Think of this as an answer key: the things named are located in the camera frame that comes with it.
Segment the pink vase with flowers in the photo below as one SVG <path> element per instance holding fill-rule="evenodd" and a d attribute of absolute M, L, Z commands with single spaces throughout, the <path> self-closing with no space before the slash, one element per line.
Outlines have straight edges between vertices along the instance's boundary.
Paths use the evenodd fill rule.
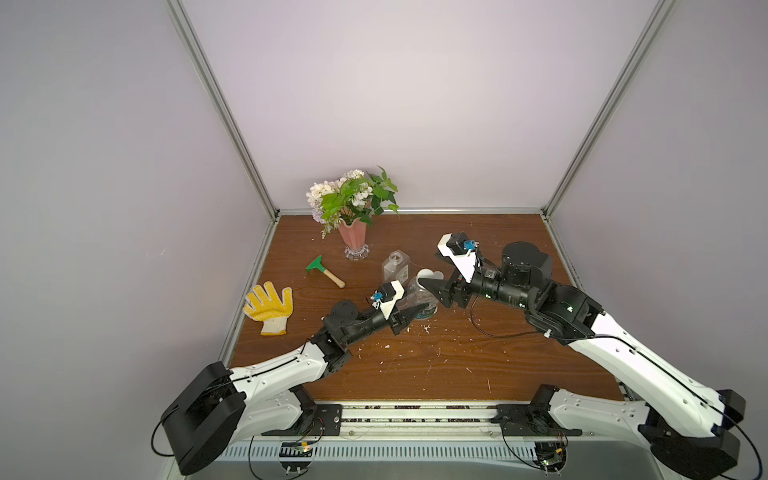
<path fill-rule="evenodd" d="M 366 232 L 374 218 L 400 209 L 398 187 L 383 167 L 378 169 L 378 173 L 349 170 L 336 180 L 314 183 L 305 194 L 313 219 L 322 225 L 321 236 L 338 231 L 351 261 L 369 255 Z"/>

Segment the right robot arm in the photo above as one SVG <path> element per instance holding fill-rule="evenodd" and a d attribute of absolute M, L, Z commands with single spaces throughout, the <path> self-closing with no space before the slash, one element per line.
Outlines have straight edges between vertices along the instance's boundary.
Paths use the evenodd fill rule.
<path fill-rule="evenodd" d="M 649 451 L 688 479 L 724 477 L 738 464 L 746 401 L 715 390 L 673 367 L 578 288 L 553 280 L 552 258 L 529 242 L 513 242 L 499 266 L 488 266 L 477 242 L 448 233 L 437 255 L 453 265 L 447 280 L 423 286 L 446 307 L 485 298 L 519 308 L 538 333 L 586 356 L 630 390 L 636 401 L 545 390 L 546 417 L 561 430 L 587 430 Z"/>

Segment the square clear bottle with label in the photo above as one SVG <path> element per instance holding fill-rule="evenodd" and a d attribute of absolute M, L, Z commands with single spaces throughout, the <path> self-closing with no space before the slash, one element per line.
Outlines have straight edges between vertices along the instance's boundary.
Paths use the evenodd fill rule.
<path fill-rule="evenodd" d="M 384 283 L 399 281 L 403 286 L 409 279 L 410 257 L 401 250 L 395 250 L 389 254 L 382 263 L 381 271 Z"/>

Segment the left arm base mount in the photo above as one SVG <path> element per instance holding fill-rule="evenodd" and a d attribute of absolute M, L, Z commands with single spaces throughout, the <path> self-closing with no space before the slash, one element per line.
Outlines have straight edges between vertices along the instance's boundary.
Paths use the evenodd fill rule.
<path fill-rule="evenodd" d="M 343 406 L 341 404 L 319 404 L 303 412 L 296 422 L 282 430 L 262 433 L 263 437 L 302 437 L 340 435 Z"/>

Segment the round clear bottle front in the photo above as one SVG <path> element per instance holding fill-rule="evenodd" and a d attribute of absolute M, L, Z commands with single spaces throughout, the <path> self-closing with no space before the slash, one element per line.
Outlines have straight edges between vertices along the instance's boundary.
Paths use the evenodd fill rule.
<path fill-rule="evenodd" d="M 407 285 L 404 299 L 399 302 L 400 309 L 408 309 L 421 304 L 425 304 L 426 307 L 418 313 L 415 317 L 416 320 L 427 320 L 433 317 L 438 310 L 439 302 L 433 294 L 420 285 L 419 279 L 414 277 Z"/>

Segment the yellow work glove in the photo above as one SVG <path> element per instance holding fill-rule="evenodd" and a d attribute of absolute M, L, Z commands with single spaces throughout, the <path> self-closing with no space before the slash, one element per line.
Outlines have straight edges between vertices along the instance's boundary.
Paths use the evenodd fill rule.
<path fill-rule="evenodd" d="M 254 285 L 245 296 L 244 315 L 262 325 L 262 336 L 282 336 L 293 314 L 293 289 L 285 287 L 278 293 L 271 281 Z"/>

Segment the white cap small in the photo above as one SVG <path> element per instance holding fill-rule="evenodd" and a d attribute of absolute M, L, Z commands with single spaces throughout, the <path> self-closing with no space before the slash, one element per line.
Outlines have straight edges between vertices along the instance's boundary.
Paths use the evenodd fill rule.
<path fill-rule="evenodd" d="M 443 280 L 444 274 L 439 270 L 431 270 L 431 269 L 420 269 L 417 274 L 416 278 L 418 280 L 421 279 L 435 279 L 435 280 Z"/>

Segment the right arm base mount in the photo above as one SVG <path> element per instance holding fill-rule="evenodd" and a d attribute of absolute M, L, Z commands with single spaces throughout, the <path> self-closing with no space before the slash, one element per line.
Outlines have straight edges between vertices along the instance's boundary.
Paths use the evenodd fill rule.
<path fill-rule="evenodd" d="M 566 429 L 543 408 L 532 404 L 499 404 L 490 420 L 504 435 L 520 437 L 581 436 L 581 429 Z"/>

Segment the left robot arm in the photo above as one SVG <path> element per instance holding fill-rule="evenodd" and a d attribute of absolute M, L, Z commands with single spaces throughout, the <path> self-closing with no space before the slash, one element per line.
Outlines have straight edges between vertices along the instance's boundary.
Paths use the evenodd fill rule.
<path fill-rule="evenodd" d="M 399 334 L 425 308 L 385 302 L 360 311 L 341 301 L 292 351 L 247 367 L 228 369 L 217 361 L 203 368 L 159 422 L 180 473 L 199 472 L 244 438 L 308 428 L 316 405 L 304 384 L 338 372 L 352 357 L 351 345 L 385 329 Z"/>

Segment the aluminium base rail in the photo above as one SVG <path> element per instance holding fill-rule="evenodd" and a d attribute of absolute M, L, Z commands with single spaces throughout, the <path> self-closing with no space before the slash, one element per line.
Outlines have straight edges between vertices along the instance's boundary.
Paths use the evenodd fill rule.
<path fill-rule="evenodd" d="M 231 443 L 214 462 L 270 463 L 295 472 L 321 462 L 472 461 L 502 466 L 537 465 L 605 436 L 582 430 L 581 436 L 504 435 L 490 420 L 495 404 L 342 403 L 340 435 L 247 437 Z"/>

